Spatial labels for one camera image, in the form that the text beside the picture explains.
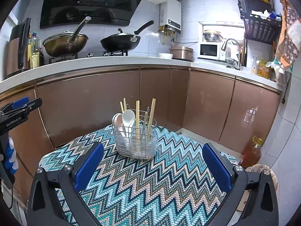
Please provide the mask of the blue white gloved left hand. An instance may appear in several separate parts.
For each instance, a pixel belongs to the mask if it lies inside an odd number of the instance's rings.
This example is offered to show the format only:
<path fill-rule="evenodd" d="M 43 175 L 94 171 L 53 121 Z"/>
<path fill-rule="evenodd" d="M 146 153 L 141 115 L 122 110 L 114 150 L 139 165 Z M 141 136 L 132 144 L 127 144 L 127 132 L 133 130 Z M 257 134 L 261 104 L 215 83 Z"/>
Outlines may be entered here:
<path fill-rule="evenodd" d="M 10 174 L 15 175 L 19 165 L 16 157 L 14 142 L 10 136 L 8 137 L 8 143 L 5 149 L 5 156 L 4 168 L 7 169 Z"/>

